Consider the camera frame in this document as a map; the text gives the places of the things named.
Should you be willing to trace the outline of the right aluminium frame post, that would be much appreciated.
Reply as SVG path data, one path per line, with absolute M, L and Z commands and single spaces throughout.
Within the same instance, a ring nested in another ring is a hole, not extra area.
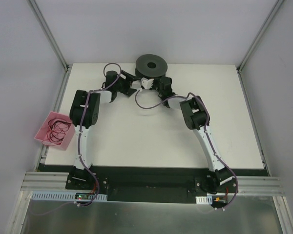
M 258 47 L 260 41 L 264 37 L 266 31 L 268 30 L 269 26 L 271 25 L 272 21 L 278 14 L 279 10 L 285 3 L 285 0 L 276 0 L 273 7 L 271 8 L 270 12 L 268 13 L 267 17 L 265 18 L 263 24 L 261 25 L 259 31 L 257 32 L 255 38 L 253 39 L 252 43 L 250 44 L 246 54 L 244 55 L 242 61 L 237 66 L 237 72 L 240 74 L 244 67 L 246 66 L 247 62 L 251 58 L 252 54 L 255 52 L 256 48 Z

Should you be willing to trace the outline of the aluminium frame post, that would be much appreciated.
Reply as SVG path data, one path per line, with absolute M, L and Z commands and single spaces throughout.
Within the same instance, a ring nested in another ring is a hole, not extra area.
M 33 14 L 35 15 L 43 33 L 46 36 L 46 39 L 48 40 L 52 50 L 54 51 L 58 61 L 60 62 L 60 64 L 62 65 L 63 69 L 65 71 L 68 70 L 69 68 L 69 64 L 67 63 L 66 59 L 63 56 L 63 53 L 61 52 L 61 49 L 58 45 L 58 43 L 56 42 L 56 39 L 45 19 L 45 17 L 43 16 L 43 13 L 39 7 L 39 5 L 37 4 L 37 2 L 35 0 L 28 0 L 27 1 Z
M 271 25 L 272 21 L 278 14 L 279 10 L 285 3 L 285 0 L 276 0 L 273 7 L 271 8 L 270 12 L 268 13 L 267 17 L 265 18 L 263 24 L 261 25 L 259 31 L 257 32 L 255 38 L 253 39 L 252 43 L 250 44 L 246 54 L 244 55 L 242 61 L 237 66 L 237 72 L 240 74 L 244 67 L 246 66 L 247 62 L 251 58 L 252 54 L 255 52 L 256 48 L 258 47 L 260 41 L 264 37 L 266 31 L 268 30 L 269 26 Z

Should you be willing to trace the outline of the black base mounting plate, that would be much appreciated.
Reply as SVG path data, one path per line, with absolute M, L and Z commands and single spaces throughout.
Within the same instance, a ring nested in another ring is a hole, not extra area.
M 207 168 L 160 168 L 43 165 L 40 172 L 68 173 L 67 190 L 91 191 L 106 195 L 109 201 L 191 204 L 207 192 L 235 193 L 236 181 L 217 186 Z

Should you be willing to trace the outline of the left aluminium frame post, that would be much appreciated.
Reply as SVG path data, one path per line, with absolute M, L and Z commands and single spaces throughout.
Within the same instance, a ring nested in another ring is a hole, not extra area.
M 48 40 L 52 50 L 54 51 L 58 61 L 60 62 L 60 64 L 62 65 L 63 69 L 65 71 L 68 70 L 69 68 L 69 64 L 67 63 L 66 59 L 63 56 L 63 53 L 61 52 L 61 49 L 58 45 L 58 43 L 56 42 L 56 39 L 45 19 L 45 17 L 43 16 L 43 13 L 39 7 L 39 5 L 37 4 L 37 2 L 35 0 L 28 0 L 27 1 L 33 14 L 35 15 L 43 33 L 46 36 L 46 39 Z

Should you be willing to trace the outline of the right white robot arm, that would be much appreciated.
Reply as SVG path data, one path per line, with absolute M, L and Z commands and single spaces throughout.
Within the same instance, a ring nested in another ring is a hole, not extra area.
M 199 140 L 209 169 L 205 191 L 210 194 L 222 192 L 236 175 L 224 162 L 216 147 L 210 127 L 210 114 L 201 97 L 192 92 L 186 96 L 177 95 L 172 90 L 172 78 L 169 77 L 151 78 L 149 83 L 150 89 L 158 92 L 158 97 L 165 107 L 182 112 L 187 128 L 192 130 Z

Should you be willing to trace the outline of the shiny metal sheet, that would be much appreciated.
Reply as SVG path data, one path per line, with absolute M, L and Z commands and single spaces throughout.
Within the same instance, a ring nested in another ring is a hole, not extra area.
M 238 196 L 229 207 L 208 205 L 32 200 L 19 195 L 9 234 L 293 234 L 281 196 Z

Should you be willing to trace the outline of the front aluminium rail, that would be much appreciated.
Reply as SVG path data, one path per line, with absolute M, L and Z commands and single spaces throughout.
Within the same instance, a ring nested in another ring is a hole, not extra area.
M 27 172 L 21 190 L 64 190 L 68 173 Z

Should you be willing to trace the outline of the pink plastic box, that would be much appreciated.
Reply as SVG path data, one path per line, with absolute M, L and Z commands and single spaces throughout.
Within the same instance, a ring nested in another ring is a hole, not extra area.
M 74 134 L 75 128 L 69 116 L 50 112 L 34 139 L 44 146 L 65 151 Z

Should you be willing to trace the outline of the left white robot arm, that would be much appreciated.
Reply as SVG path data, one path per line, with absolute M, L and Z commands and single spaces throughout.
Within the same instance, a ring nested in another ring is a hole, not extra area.
M 70 120 L 75 128 L 77 152 L 73 169 L 69 173 L 71 180 L 76 180 L 82 189 L 90 189 L 95 181 L 90 172 L 92 159 L 87 156 L 87 143 L 90 131 L 97 123 L 100 105 L 112 103 L 118 93 L 130 97 L 136 92 L 133 82 L 139 78 L 124 70 L 105 72 L 105 82 L 100 89 L 84 91 L 77 90 L 69 112 Z

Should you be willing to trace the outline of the black cable spool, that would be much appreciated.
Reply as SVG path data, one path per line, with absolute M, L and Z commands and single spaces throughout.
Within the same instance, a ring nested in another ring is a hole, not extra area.
M 164 76 L 168 70 L 167 62 L 154 54 L 141 55 L 136 60 L 135 75 L 143 78 Z

